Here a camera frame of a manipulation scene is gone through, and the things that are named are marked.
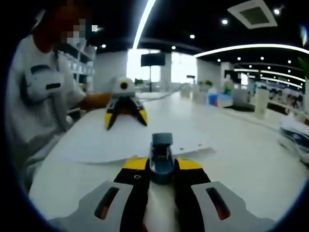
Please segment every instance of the gray gripper housing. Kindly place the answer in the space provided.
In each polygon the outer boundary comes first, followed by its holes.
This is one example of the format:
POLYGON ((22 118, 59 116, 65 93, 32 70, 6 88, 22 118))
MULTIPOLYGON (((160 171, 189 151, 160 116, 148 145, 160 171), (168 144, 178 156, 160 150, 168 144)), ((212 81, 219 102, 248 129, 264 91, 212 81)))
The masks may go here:
POLYGON ((250 213, 245 201, 220 182, 192 185, 191 188, 200 206, 207 232, 267 232, 275 224, 275 221, 271 219, 259 218, 250 213), (223 200, 229 212, 228 218, 219 219, 208 194, 210 190, 215 190, 223 200))
POLYGON ((49 220, 62 232, 119 232, 122 212, 133 186, 105 181, 79 202, 78 209, 67 217, 49 220), (95 211, 110 189, 118 189, 105 219, 95 216, 95 211))
POLYGON ((172 133, 155 133, 153 134, 153 145, 172 145, 173 134, 172 133))

